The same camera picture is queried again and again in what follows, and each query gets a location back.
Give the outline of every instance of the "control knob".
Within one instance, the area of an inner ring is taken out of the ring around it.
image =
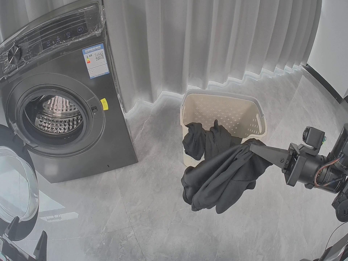
[[[19,46],[14,45],[8,51],[7,59],[10,64],[15,65],[20,60],[21,56],[22,56],[22,50],[20,49]]]

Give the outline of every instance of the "orange wire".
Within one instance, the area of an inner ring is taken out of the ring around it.
[[[320,172],[322,172],[324,168],[326,168],[326,167],[328,167],[328,166],[330,166],[330,165],[332,165],[332,164],[334,164],[334,163],[337,163],[339,160],[340,160],[340,158],[337,158],[337,159],[335,159],[335,160],[333,160],[333,161],[331,161],[331,162],[329,162],[329,163],[323,165],[322,167],[320,167],[320,168],[318,169],[318,171],[317,171],[317,172],[315,173],[315,175],[314,175],[314,185],[315,185],[316,187],[325,186],[325,185],[319,185],[319,184],[317,183],[317,176],[318,176],[318,174],[319,174]]]

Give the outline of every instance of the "baseboard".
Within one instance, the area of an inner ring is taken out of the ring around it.
[[[343,101],[343,98],[340,96],[339,93],[310,65],[301,65],[307,72],[309,72],[321,85],[325,87],[326,90],[329,91],[329,93],[338,101],[338,103],[341,103]]]

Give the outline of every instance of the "white wall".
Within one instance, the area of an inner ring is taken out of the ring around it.
[[[348,0],[323,0],[307,62],[342,98],[348,95]]]

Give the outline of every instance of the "black garment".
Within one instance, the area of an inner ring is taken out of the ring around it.
[[[181,179],[183,198],[193,211],[216,206],[216,212],[221,214],[237,202],[246,189],[255,188],[256,179],[271,163],[251,152],[250,144],[264,145],[251,138],[185,170]]]
[[[190,123],[186,125],[189,133],[185,135],[182,144],[185,154],[200,160],[204,154],[206,160],[224,152],[233,145],[240,144],[241,138],[231,136],[223,126],[219,126],[218,121],[214,121],[214,126],[206,131],[201,123]]]

